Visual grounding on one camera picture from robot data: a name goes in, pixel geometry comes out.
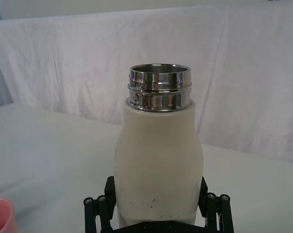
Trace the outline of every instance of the white fabric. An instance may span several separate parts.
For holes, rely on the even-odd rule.
[[[18,104],[0,108],[0,197],[13,201],[20,233],[85,232],[82,201],[102,195],[114,174],[120,130]],[[231,197],[235,232],[293,233],[293,164],[207,145],[203,152],[209,191]],[[199,212],[196,225],[204,226]]]
[[[203,143],[293,162],[293,1],[0,22],[14,102],[121,124],[143,63],[192,68]]]

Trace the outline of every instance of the pink cup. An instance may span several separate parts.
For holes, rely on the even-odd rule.
[[[13,204],[0,198],[0,233],[17,233]]]

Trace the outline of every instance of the white cloth backdrop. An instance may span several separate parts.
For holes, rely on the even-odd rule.
[[[191,67],[203,143],[293,162],[293,1],[0,21],[14,102],[121,124],[143,63]]]

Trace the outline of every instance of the black robotic gripper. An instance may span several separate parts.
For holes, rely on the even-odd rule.
[[[100,216],[101,233],[234,233],[230,197],[225,194],[217,197],[213,193],[208,193],[204,178],[202,178],[198,206],[202,217],[206,218],[205,227],[177,221],[149,221],[113,230],[110,220],[115,205],[114,177],[110,176],[106,181],[104,195],[96,200],[93,198],[84,200],[85,232],[97,233],[95,219],[96,216]]]

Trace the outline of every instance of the white bottle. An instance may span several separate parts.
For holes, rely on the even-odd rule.
[[[188,67],[130,69],[130,97],[115,157],[121,227],[145,221],[195,223],[203,156],[190,86]]]

